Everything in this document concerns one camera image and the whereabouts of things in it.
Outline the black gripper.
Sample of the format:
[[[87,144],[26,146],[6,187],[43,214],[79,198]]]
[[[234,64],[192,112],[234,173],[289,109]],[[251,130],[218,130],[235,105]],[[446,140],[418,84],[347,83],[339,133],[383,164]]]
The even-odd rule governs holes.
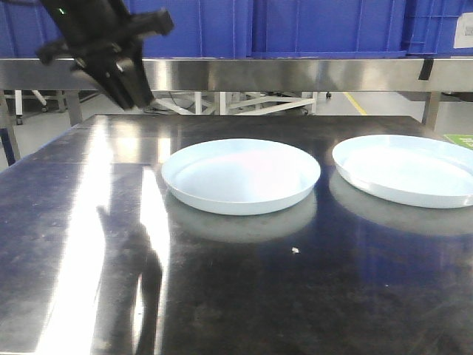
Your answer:
[[[42,64],[74,58],[89,80],[124,110],[147,107],[143,39],[166,36],[174,22],[165,8],[131,14],[122,1],[42,1],[61,37],[39,47]]]

